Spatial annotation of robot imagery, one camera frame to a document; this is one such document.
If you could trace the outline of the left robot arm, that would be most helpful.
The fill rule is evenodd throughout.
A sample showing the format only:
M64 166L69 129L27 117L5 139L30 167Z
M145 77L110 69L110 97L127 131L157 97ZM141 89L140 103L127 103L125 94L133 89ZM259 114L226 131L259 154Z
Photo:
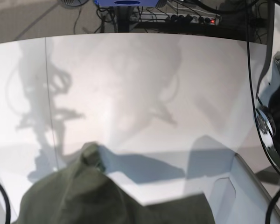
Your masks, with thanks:
M253 118L257 134L271 167L280 178L280 0L267 2L266 54L262 71L253 85L250 48L250 18L245 10L245 42ZM280 218L280 188L266 209L265 223Z

